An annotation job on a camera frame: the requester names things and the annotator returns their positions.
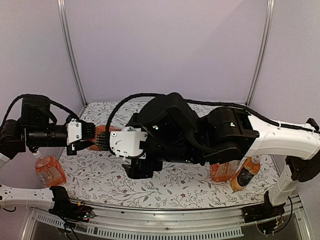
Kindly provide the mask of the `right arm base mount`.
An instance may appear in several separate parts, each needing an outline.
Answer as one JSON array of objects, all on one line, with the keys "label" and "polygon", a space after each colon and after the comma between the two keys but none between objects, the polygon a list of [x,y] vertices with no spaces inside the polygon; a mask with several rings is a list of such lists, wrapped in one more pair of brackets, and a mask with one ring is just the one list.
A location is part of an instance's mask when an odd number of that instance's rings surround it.
[{"label": "right arm base mount", "polygon": [[272,205],[269,192],[263,195],[263,202],[255,205],[245,206],[241,209],[245,223],[258,222],[273,218],[273,220],[265,221],[257,224],[257,228],[263,235],[272,235],[278,229],[279,220],[275,217],[282,218],[285,213],[285,203],[280,205]]}]

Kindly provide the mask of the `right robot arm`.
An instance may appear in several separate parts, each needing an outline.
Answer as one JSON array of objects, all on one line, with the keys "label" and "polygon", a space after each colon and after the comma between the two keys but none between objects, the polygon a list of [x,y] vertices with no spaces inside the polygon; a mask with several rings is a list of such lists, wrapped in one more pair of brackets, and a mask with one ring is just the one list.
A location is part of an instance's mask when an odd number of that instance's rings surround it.
[{"label": "right robot arm", "polygon": [[124,165],[131,179],[148,179],[164,162],[224,164],[257,155],[283,155],[285,168],[275,187],[264,195],[258,213],[269,218],[290,194],[289,186],[320,172],[320,128],[314,119],[304,124],[268,119],[237,103],[211,102],[200,117],[193,100],[179,93],[147,93],[149,98],[120,131],[105,126],[97,135],[100,150],[130,159]]}]

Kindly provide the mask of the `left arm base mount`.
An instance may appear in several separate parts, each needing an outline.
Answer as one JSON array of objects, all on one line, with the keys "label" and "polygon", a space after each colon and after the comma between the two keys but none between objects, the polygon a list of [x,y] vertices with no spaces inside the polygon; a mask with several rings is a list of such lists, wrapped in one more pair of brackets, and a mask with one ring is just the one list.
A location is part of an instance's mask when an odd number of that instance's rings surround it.
[{"label": "left arm base mount", "polygon": [[53,194],[53,207],[48,210],[52,215],[64,218],[72,222],[86,222],[95,216],[93,208],[84,201],[72,203],[67,190],[62,186],[51,186]]}]

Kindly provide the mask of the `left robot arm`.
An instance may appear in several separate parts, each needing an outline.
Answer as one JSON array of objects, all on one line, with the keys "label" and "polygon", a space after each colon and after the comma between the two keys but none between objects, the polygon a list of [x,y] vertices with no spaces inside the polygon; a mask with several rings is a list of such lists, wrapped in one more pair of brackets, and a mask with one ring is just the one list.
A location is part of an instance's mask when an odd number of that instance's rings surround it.
[{"label": "left robot arm", "polygon": [[[9,105],[0,125],[0,165],[17,154],[39,148],[66,148],[68,155],[92,146],[94,123],[83,121],[66,106],[38,94],[22,94]],[[0,186],[0,206],[56,209],[63,217],[74,213],[66,189],[51,186],[43,189]]]}]

